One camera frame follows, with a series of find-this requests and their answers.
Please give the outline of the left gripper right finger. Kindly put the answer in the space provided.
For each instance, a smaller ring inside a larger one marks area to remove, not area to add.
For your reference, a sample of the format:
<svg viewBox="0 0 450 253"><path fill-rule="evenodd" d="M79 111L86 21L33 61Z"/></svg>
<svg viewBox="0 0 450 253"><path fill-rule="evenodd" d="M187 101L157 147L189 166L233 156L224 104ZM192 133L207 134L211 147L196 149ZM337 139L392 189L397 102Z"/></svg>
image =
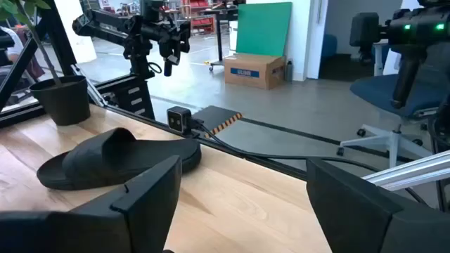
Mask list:
<svg viewBox="0 0 450 253"><path fill-rule="evenodd" d="M309 159L307 193L332 253L450 253L450 214Z"/></svg>

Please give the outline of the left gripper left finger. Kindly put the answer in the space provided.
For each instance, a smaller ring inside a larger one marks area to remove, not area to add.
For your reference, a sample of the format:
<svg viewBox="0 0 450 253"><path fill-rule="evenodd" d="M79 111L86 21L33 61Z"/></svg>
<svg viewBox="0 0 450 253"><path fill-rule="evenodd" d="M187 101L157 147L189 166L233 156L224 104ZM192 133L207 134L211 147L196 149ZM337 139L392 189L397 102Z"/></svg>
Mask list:
<svg viewBox="0 0 450 253"><path fill-rule="evenodd" d="M180 185L171 156L68 212L0 212L0 253L165 253Z"/></svg>

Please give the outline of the black rubber slide sandal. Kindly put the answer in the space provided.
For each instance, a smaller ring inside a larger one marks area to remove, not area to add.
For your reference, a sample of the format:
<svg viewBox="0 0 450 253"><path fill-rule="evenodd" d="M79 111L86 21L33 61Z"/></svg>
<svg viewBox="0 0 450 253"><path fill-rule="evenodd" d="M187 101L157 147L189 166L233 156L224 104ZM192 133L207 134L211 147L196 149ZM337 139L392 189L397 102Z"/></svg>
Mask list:
<svg viewBox="0 0 450 253"><path fill-rule="evenodd" d="M39 182L54 190L86 190L124 183L176 155L182 172L201 160L200 144L192 138L143 140L118 127L82 141L75 148L47 160L37 170Z"/></svg>

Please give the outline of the blue office chair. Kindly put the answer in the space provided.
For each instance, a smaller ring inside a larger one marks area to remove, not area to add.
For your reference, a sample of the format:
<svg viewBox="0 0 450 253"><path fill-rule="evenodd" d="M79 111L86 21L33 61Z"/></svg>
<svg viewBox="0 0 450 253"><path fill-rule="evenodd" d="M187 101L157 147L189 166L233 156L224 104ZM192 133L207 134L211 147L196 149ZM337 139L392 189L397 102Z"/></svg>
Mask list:
<svg viewBox="0 0 450 253"><path fill-rule="evenodd" d="M393 130L379 129L364 124L357 131L358 139L342 141L337 149L339 156L344 155L346 147L359 146L368 147L379 145L389 153L391 167L397 165L397 157L400 150L405 150L419 157L431 156L432 152L423 147L420 139L408 139L401 132L401 126L408 123L421 123L428 117L434 115L441 102L450 93L450 84L446 81L432 81L418 78L407 98L406 105L396 109L391 105L392 95L397 85L398 75L379 75L356 80L350 91L360 99L398 116L401 121Z"/></svg>

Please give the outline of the brown cardboard box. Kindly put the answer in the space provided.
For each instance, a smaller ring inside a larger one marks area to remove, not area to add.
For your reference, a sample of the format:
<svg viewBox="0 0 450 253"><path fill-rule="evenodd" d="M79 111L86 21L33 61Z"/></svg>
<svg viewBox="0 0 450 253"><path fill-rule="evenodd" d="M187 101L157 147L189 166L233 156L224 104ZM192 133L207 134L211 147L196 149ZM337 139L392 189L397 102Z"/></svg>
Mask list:
<svg viewBox="0 0 450 253"><path fill-rule="evenodd" d="M224 59L226 83L270 90L280 86L285 77L284 56L235 53Z"/></svg>

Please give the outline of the black rolling table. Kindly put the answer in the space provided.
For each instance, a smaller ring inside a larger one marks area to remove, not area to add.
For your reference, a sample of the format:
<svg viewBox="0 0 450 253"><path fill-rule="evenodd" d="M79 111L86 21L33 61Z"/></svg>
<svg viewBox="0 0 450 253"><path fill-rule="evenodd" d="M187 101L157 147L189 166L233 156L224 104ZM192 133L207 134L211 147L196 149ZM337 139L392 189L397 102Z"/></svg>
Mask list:
<svg viewBox="0 0 450 253"><path fill-rule="evenodd" d="M236 21L238 19L237 8L222 8L222 9L210 9L203 11L205 15L213 15L215 17L216 34L217 34L217 52L218 60L209 63L209 71L214 70L214 66L223 66L223 51L222 51L222 36L221 36L221 21Z"/></svg>

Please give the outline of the red storage shelving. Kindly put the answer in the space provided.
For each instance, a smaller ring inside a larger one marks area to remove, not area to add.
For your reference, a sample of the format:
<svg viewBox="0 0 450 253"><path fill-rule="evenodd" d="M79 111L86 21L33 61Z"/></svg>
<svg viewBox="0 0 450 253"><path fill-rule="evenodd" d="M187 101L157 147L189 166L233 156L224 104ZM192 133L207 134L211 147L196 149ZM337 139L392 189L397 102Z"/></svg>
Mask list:
<svg viewBox="0 0 450 253"><path fill-rule="evenodd" d="M210 0L181 0L181 15L191 22L192 33L208 34L215 31L214 16L205 14L210 7Z"/></svg>

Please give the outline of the green board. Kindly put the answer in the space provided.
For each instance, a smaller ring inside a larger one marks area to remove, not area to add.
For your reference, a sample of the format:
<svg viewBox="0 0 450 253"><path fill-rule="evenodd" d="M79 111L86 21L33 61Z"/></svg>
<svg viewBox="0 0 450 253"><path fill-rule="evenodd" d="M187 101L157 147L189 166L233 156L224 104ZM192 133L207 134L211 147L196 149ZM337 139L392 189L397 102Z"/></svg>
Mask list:
<svg viewBox="0 0 450 253"><path fill-rule="evenodd" d="M236 52L284 56L292 8L291 2L239 5Z"/></svg>

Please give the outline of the person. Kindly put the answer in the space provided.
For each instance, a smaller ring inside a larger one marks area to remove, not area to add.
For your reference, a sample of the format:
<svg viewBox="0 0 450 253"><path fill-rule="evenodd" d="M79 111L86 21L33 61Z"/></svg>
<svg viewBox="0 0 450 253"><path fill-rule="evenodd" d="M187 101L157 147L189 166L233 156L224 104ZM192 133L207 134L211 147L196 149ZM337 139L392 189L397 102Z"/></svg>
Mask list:
<svg viewBox="0 0 450 253"><path fill-rule="evenodd" d="M14 42L14 44L8 47L4 53L10 63L0 66L0 79L5 79L8 73L11 71L13 64L18 60L18 57L22 53L24 46L20 40L20 37L13 30L3 26L0 26L0 30L9 35ZM26 73L22 75L22 79L24 81L30 82L31 84L35 84L36 82L38 82L38 78L40 78L43 74L44 71L39 67L36 58L33 56L31 61L28 63Z"/></svg>

